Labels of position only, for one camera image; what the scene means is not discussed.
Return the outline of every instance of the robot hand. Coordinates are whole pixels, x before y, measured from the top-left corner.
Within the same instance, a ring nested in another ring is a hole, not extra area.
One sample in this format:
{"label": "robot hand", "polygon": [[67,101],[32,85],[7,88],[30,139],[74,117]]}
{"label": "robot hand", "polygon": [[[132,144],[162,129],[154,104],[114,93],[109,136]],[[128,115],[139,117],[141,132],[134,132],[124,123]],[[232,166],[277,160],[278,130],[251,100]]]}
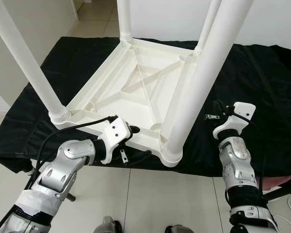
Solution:
{"label": "robot hand", "polygon": [[[113,150],[129,140],[139,128],[116,118],[97,140],[69,140],[59,146],[57,156],[33,181],[31,189],[23,190],[0,227],[0,233],[47,233],[51,221],[74,184],[77,172],[94,161],[107,164]],[[121,152],[127,162],[125,152]]]}
{"label": "robot hand", "polygon": [[221,116],[211,115],[216,119],[225,117],[225,122],[213,130],[213,136],[220,140],[223,179],[231,207],[230,222],[233,225],[231,233],[279,232],[267,208],[267,202],[260,194],[250,164],[250,153],[239,136],[248,125],[254,111],[254,105],[236,102],[232,108],[227,106]]}

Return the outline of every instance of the black cable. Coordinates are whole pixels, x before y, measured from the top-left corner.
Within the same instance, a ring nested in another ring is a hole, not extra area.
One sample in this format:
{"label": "black cable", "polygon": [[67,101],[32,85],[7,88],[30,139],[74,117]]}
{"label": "black cable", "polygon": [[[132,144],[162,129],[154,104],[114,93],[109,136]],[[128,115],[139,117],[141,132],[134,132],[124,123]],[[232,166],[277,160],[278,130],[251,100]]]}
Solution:
{"label": "black cable", "polygon": [[[248,122],[249,124],[253,125],[259,131],[261,139],[263,140],[263,132],[255,123],[253,123],[251,120],[249,120],[249,119],[247,119],[247,118],[245,118],[245,117],[243,117],[235,112],[232,112],[232,115],[234,115],[234,116]],[[266,163],[265,143],[264,143],[262,157],[263,157],[263,161],[262,161],[262,171],[261,171],[261,175],[260,175],[260,179],[259,179],[259,191],[260,191],[261,196],[263,197],[263,178],[264,178],[265,163]]]}
{"label": "black cable", "polygon": [[143,162],[143,161],[145,161],[145,160],[148,160],[149,158],[152,157],[152,151],[150,151],[150,150],[146,150],[146,151],[138,152],[138,153],[136,153],[136,154],[138,154],[138,157],[141,156],[142,158],[139,159],[139,160],[137,160],[137,161],[135,161],[135,162],[129,162],[129,163],[127,164],[127,166],[135,166],[135,165],[137,165],[137,164],[139,164],[139,163],[141,163],[141,162]]}
{"label": "black cable", "polygon": [[30,178],[29,178],[24,190],[27,190],[31,186],[31,183],[32,183],[32,175],[30,176]]}
{"label": "black cable", "polygon": [[73,130],[73,129],[77,129],[77,128],[81,128],[81,127],[85,127],[85,126],[89,126],[89,125],[98,124],[98,123],[101,123],[101,122],[106,121],[106,120],[111,122],[115,118],[117,118],[117,116],[108,116],[108,117],[105,117],[105,118],[100,119],[100,120],[84,123],[84,124],[81,124],[81,125],[71,126],[71,127],[68,127],[68,128],[53,132],[49,136],[47,136],[46,139],[44,139],[44,141],[42,142],[41,147],[40,147],[39,152],[38,152],[37,164],[36,164],[35,171],[34,171],[34,174],[33,174],[32,184],[35,182],[35,180],[38,177],[38,171],[39,171],[39,169],[41,167],[40,161],[41,161],[42,151],[43,151],[43,149],[45,147],[45,144],[50,140],[51,137],[53,137],[54,135],[59,134],[61,132],[64,132],[64,131]]}
{"label": "black cable", "polygon": [[52,157],[53,154],[54,154],[54,153],[51,153],[48,157],[46,157],[44,160],[42,160],[42,162],[41,162],[41,164],[40,164],[40,167],[42,167],[42,166],[45,164],[45,162],[46,162],[47,160],[49,160],[50,157]]}
{"label": "black cable", "polygon": [[5,221],[9,218],[9,216],[14,212],[15,206],[13,205],[12,208],[6,213],[6,215],[0,221],[0,228],[5,223]]}

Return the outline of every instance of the white cylindrical leg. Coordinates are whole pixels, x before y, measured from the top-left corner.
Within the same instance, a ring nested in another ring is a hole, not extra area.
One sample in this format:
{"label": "white cylindrical leg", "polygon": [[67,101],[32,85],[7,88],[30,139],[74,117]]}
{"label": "white cylindrical leg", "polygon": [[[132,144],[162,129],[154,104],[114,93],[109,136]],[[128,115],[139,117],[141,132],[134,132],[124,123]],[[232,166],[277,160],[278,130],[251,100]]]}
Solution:
{"label": "white cylindrical leg", "polygon": [[207,37],[209,35],[210,29],[214,22],[215,16],[217,15],[220,3],[221,3],[221,0],[211,0],[210,2],[210,6],[207,12],[207,16],[205,18],[204,26],[198,40],[198,44],[195,47],[194,52],[193,52],[194,56],[201,55],[201,52],[205,46]]}
{"label": "white cylindrical leg", "polygon": [[129,0],[117,0],[120,40],[131,42],[130,3]]}
{"label": "white cylindrical leg", "polygon": [[222,0],[193,78],[183,90],[162,157],[177,165],[183,145],[236,39],[253,0]]}
{"label": "white cylindrical leg", "polygon": [[61,104],[48,83],[2,0],[0,0],[0,36],[48,109],[51,121],[54,124],[61,124],[67,121],[70,113]]}

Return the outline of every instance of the black wrap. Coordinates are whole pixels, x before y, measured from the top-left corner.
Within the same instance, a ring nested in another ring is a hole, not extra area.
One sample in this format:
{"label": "black wrap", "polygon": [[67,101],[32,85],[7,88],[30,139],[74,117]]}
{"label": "black wrap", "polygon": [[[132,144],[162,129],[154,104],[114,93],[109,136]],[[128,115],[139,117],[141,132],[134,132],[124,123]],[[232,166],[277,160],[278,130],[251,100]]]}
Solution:
{"label": "black wrap", "polygon": [[[187,49],[196,46],[195,41],[155,42]],[[71,101],[118,43],[118,38],[71,37],[63,37],[57,42],[45,59],[42,70],[64,105]],[[221,176],[218,141],[212,137],[212,129],[204,121],[206,105],[212,100],[230,104],[243,101],[256,105],[252,120],[266,135],[265,175],[291,175],[291,50],[260,45],[233,46],[184,145],[183,158],[176,167],[166,168],[156,156],[127,148],[126,154],[131,162],[128,167]],[[30,84],[27,85],[0,126],[0,163],[19,172],[29,158],[36,158],[42,141],[55,130],[41,100]],[[259,174],[263,145],[258,133],[249,126],[244,129],[242,137],[252,155],[253,167]],[[46,145],[43,157],[50,153],[55,156],[58,146],[66,140],[87,138],[95,136],[78,130],[55,136]],[[124,167],[118,154],[107,166]]]}

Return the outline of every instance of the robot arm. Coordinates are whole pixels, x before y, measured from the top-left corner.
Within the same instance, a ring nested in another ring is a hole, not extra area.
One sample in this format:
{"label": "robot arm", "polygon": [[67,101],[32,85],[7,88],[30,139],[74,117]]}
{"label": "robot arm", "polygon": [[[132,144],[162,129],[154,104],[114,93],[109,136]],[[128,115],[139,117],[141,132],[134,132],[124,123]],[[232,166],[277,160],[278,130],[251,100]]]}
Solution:
{"label": "robot arm", "polygon": [[[235,103],[233,107],[235,113],[248,120],[254,110],[254,105],[242,102]],[[220,140],[223,179],[231,207],[231,233],[276,233],[279,230],[260,194],[250,164],[250,153],[243,139],[239,137],[247,125],[245,120],[231,115],[213,131],[213,136]]]}
{"label": "robot arm", "polygon": [[94,160],[109,163],[114,148],[129,140],[133,131],[136,133],[135,127],[117,118],[98,140],[69,140],[62,143],[54,161],[41,172],[31,189],[22,191],[15,202],[14,211],[1,226],[0,233],[49,232],[51,221],[67,198],[78,170]]}

